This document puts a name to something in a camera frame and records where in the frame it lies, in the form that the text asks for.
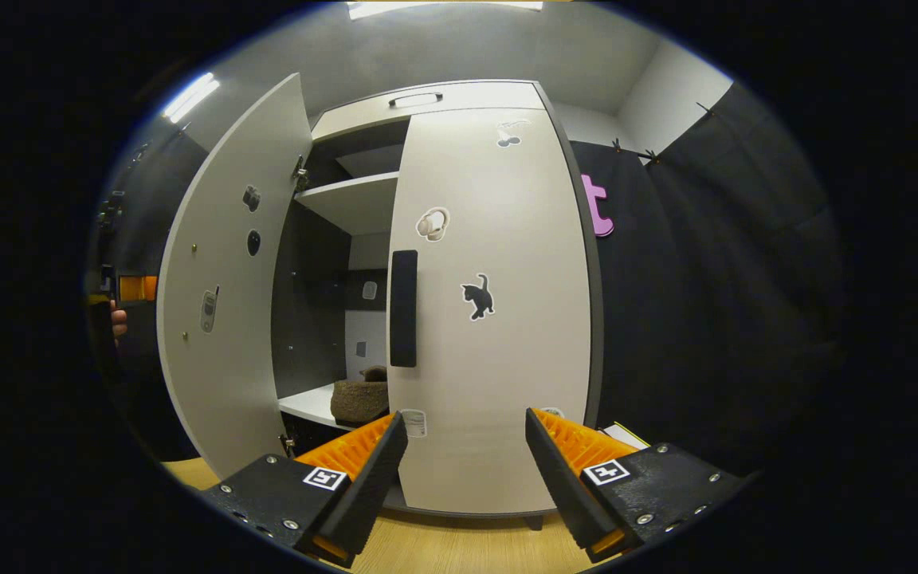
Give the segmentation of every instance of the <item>white shelf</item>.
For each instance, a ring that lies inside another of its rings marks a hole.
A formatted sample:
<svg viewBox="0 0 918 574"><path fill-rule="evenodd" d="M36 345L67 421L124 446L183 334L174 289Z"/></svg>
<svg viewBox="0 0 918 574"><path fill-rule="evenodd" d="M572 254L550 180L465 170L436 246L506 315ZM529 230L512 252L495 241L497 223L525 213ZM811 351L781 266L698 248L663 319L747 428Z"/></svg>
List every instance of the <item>white shelf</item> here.
<svg viewBox="0 0 918 574"><path fill-rule="evenodd" d="M332 390L335 390L335 383L324 385L316 389L310 389L301 392L299 395L292 395L278 399L278 408L283 413L296 415L296 417L327 425L336 429L354 430L350 427L343 427L335 424L335 417L332 417Z"/></svg>
<svg viewBox="0 0 918 574"><path fill-rule="evenodd" d="M296 201L350 235L386 233L392 230L397 181L398 171L347 179L309 189Z"/></svg>

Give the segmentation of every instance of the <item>white cabinet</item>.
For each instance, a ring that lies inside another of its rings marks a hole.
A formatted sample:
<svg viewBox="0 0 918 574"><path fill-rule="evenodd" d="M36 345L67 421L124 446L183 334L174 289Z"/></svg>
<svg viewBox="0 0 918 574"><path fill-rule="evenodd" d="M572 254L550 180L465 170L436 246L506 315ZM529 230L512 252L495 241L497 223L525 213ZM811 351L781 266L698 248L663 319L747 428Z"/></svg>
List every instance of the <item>white cabinet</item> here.
<svg viewBox="0 0 918 574"><path fill-rule="evenodd" d="M309 170L386 135L393 141L382 145L403 146L397 168L337 175L294 197L293 159L311 146ZM262 193L256 212L243 203L248 185ZM525 408L557 407L593 424L601 291L579 170L539 85L406 88L328 110L309 131L294 75L215 146L169 235L158 330L176 411L222 478L280 448L269 327L274 242L291 200L353 235L390 232L390 251L416 253L404 282L415 292L396 284L401 268L390 269L387 290L390 407L419 411L426 430L410 429L406 504L553 509L525 443ZM253 256L252 230L262 236ZM209 332L198 327L206 291L218 292ZM402 306L412 312L408 332L393 329ZM400 341L410 345L403 360Z"/></svg>

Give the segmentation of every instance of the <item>ceiling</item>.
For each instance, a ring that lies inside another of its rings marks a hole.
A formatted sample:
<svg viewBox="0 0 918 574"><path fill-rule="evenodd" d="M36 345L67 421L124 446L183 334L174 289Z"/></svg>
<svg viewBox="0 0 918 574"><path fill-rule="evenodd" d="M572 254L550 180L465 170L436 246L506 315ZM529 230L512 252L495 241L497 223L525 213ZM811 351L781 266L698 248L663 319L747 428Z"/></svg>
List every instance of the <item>ceiling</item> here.
<svg viewBox="0 0 918 574"><path fill-rule="evenodd" d="M343 2L317 3L210 66L222 86L188 116L211 149L254 101L301 75L307 114L371 94L470 79L537 80L553 101L614 116L659 36L585 2L540 12L437 4L353 22Z"/></svg>

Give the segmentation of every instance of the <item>black cat sticker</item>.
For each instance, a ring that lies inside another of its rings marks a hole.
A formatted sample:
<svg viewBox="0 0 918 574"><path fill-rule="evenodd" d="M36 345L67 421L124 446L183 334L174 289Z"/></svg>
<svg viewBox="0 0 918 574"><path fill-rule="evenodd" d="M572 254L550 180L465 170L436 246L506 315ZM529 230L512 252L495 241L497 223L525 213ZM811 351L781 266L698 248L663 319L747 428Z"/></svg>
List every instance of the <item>black cat sticker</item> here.
<svg viewBox="0 0 918 574"><path fill-rule="evenodd" d="M474 308L477 308L469 317L470 320L484 319L485 312L495 312L495 298L491 297L491 291L488 291L488 276L484 273L478 273L477 276L481 278L480 287L477 285L462 286L463 301L469 301Z"/></svg>

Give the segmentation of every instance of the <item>white label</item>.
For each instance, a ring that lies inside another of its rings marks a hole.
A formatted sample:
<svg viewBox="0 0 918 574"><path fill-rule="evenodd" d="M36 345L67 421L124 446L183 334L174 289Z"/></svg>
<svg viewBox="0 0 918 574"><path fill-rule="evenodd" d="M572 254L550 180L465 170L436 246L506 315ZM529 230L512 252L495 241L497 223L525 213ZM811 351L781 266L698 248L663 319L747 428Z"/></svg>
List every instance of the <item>white label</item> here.
<svg viewBox="0 0 918 574"><path fill-rule="evenodd" d="M327 490L335 490L335 488L339 487L339 483L342 482L344 478L346 478L346 473L344 472L316 466L316 468L310 471L310 474L303 479L303 483L318 488L325 488Z"/></svg>
<svg viewBox="0 0 918 574"><path fill-rule="evenodd" d="M423 438L427 436L427 414L415 408L403 408L398 411L402 414L402 422L406 425L406 436L410 438Z"/></svg>
<svg viewBox="0 0 918 574"><path fill-rule="evenodd" d="M583 471L597 486L630 476L630 472L624 466L619 465L614 458L608 462L601 462L600 465L587 466Z"/></svg>

